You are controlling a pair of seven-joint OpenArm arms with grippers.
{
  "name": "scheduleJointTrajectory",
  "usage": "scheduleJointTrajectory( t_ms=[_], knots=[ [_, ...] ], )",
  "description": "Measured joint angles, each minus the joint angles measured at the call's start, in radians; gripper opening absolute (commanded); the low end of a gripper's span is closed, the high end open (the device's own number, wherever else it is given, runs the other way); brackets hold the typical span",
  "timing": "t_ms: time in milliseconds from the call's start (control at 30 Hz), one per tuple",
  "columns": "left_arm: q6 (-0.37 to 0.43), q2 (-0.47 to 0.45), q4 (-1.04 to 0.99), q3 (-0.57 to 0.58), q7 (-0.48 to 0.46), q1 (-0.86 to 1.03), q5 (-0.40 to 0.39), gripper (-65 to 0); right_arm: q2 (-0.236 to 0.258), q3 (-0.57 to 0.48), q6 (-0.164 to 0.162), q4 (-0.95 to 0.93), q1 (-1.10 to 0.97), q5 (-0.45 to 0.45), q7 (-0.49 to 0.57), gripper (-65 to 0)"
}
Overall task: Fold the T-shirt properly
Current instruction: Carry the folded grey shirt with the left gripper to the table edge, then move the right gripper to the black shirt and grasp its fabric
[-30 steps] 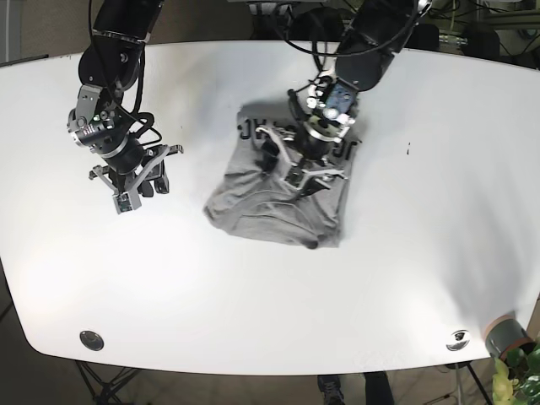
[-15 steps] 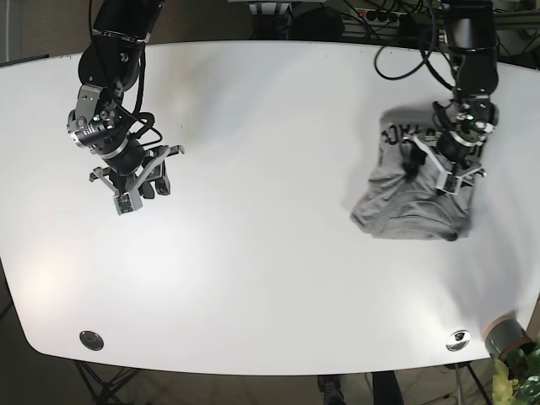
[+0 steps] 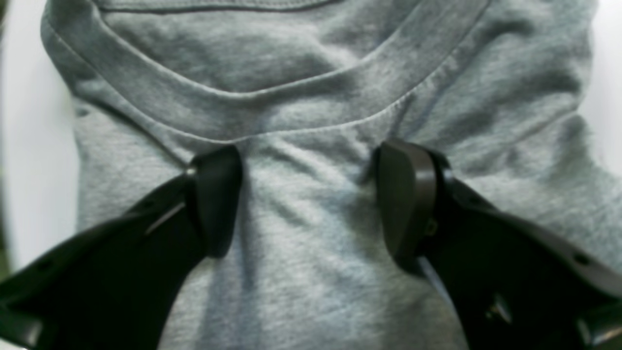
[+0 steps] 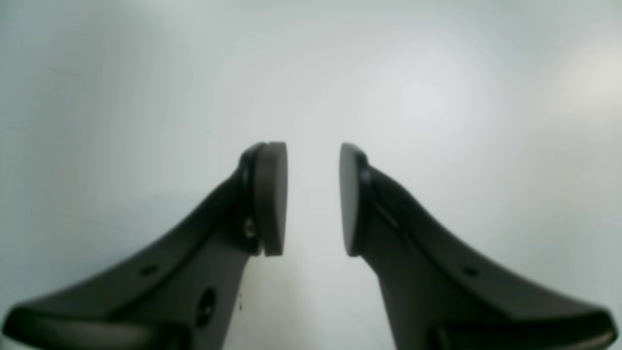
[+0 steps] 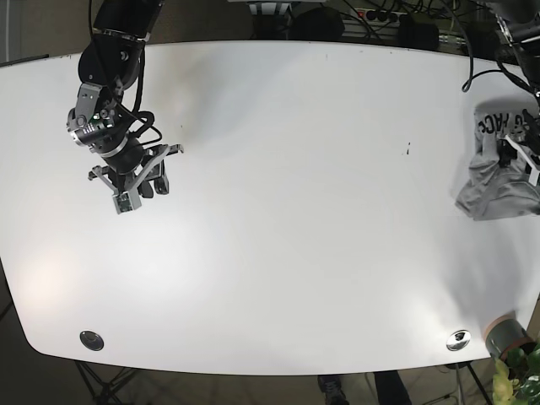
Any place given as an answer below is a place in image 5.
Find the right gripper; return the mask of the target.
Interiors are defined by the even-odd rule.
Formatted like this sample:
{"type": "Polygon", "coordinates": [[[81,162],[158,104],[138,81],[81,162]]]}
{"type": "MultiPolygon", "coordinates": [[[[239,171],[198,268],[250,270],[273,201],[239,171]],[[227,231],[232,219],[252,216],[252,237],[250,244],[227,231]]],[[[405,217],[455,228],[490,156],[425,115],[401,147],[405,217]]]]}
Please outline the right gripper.
{"type": "Polygon", "coordinates": [[[76,106],[68,113],[67,131],[73,141],[105,161],[104,166],[93,167],[88,178],[100,179],[112,190],[119,214],[139,209],[144,198],[170,192],[165,158],[184,149],[180,144],[139,142],[153,124],[149,111],[123,115],[107,88],[97,84],[81,85],[76,106]]]}

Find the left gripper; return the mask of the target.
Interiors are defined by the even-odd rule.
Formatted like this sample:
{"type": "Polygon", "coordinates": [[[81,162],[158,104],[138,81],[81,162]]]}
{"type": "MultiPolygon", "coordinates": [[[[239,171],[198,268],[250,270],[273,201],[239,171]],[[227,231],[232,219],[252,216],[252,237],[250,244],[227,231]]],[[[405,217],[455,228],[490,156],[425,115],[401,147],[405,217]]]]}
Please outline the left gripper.
{"type": "Polygon", "coordinates": [[[534,139],[531,131],[526,128],[504,130],[502,149],[504,160],[510,164],[512,160],[520,159],[526,165],[525,173],[528,174],[528,183],[538,186],[539,142],[534,139]]]}

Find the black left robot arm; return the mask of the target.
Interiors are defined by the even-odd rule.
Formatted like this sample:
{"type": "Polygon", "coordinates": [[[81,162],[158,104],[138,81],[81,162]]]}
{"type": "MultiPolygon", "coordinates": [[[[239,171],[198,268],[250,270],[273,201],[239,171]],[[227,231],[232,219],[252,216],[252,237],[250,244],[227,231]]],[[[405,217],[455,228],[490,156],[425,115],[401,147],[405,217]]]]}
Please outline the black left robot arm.
{"type": "MultiPolygon", "coordinates": [[[[514,54],[523,78],[510,72],[500,59],[501,50],[495,53],[496,69],[475,74],[473,72],[473,47],[468,36],[464,37],[469,55],[469,77],[462,86],[466,93],[475,78],[488,73],[505,75],[516,87],[539,101],[539,2],[538,1],[485,1],[483,3],[497,19],[502,35],[514,54]]],[[[519,176],[527,183],[539,185],[539,111],[518,111],[514,105],[501,114],[475,111],[477,133],[485,140],[493,140],[495,166],[508,171],[514,164],[521,164],[519,176]]]]}

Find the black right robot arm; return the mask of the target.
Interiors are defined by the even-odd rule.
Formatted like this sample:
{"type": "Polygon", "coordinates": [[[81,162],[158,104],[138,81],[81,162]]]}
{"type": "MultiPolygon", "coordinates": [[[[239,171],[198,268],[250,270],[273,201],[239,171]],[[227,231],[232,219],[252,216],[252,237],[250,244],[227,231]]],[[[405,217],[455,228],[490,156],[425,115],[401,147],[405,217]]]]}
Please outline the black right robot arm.
{"type": "Polygon", "coordinates": [[[182,152],[163,136],[143,142],[154,131],[155,116],[141,108],[145,46],[163,8],[161,1],[104,1],[88,13],[90,43],[78,63],[77,102],[67,115],[73,141],[98,154],[89,179],[112,191],[118,213],[139,209],[144,198],[170,191],[165,158],[182,152]]]}

